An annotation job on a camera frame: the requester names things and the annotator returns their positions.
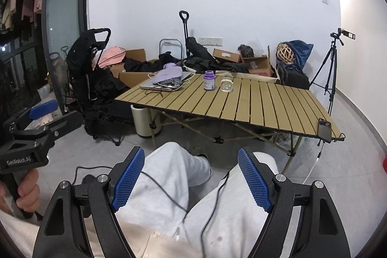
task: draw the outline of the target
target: door frame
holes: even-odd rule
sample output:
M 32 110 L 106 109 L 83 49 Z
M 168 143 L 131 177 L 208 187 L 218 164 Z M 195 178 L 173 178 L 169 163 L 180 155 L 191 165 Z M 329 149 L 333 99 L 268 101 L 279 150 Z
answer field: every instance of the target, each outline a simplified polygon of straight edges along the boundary
M 79 34 L 82 34 L 88 29 L 88 18 L 87 18 L 87 0 L 78 0 L 78 22 L 79 22 Z M 59 108 L 61 109 L 62 114 L 67 112 L 67 108 L 63 102 L 63 95 L 59 87 L 57 78 L 55 77 L 55 70 L 50 60 L 50 49 L 48 44 L 47 36 L 47 19 L 46 19 L 46 10 L 47 10 L 47 0 L 42 0 L 42 37 L 43 37 L 43 49 L 46 58 L 47 70 L 50 74 L 50 79 L 52 87 L 57 98 Z

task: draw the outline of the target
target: charging cable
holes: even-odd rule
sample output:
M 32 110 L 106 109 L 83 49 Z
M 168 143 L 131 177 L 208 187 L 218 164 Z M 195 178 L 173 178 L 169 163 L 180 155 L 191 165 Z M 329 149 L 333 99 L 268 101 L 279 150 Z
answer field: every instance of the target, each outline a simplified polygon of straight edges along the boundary
M 322 143 L 322 147 L 321 147 L 320 153 L 317 155 L 316 162 L 313 164 L 313 166 L 312 166 L 312 168 L 311 168 L 311 170 L 310 170 L 308 176 L 305 178 L 305 180 L 304 180 L 304 182 L 303 182 L 302 184 L 305 184 L 306 180 L 309 178 L 309 176 L 310 176 L 310 174 L 312 173 L 314 167 L 316 166 L 317 161 L 320 159 L 320 157 L 321 157 L 321 152 L 322 152 L 322 148 L 324 148 L 324 144 L 325 144 L 325 142 Z

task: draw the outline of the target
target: wall switch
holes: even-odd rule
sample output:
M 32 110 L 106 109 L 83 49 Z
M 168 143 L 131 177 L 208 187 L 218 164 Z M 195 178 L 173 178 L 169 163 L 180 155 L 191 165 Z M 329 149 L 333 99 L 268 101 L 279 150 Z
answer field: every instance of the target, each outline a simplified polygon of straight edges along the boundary
M 324 4 L 329 5 L 329 0 L 321 0 Z
M 199 37 L 198 43 L 207 46 L 223 46 L 223 38 L 221 37 Z
M 197 39 L 197 42 L 200 44 L 200 45 L 207 45 L 207 38 L 205 37 L 199 37 Z

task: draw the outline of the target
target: black shoe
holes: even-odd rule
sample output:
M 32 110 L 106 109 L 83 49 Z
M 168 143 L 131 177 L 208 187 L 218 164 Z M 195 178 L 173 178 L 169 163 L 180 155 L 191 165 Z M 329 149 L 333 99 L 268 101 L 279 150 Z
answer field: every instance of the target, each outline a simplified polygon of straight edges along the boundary
M 202 153 L 202 154 L 199 154 L 198 157 L 204 157 L 204 158 L 206 158 L 207 161 L 208 161 L 208 156 L 207 156 L 207 154 Z

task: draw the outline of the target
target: blue grip pad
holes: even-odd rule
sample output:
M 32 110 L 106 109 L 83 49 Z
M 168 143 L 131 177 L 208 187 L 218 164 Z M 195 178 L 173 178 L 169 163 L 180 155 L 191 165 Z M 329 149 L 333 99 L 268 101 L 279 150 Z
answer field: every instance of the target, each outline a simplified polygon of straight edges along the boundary
M 272 207 L 268 198 L 268 186 L 244 149 L 240 149 L 238 152 L 238 164 L 255 203 L 268 212 Z
M 58 107 L 59 105 L 57 100 L 51 100 L 31 108 L 28 117 L 29 119 L 36 120 L 49 113 L 55 112 L 58 109 Z
M 129 163 L 126 170 L 123 172 L 114 190 L 114 199 L 112 207 L 118 211 L 119 208 L 126 205 L 129 196 L 132 193 L 134 184 L 140 176 L 141 170 L 144 167 L 145 153 L 144 149 L 137 150 L 133 159 Z

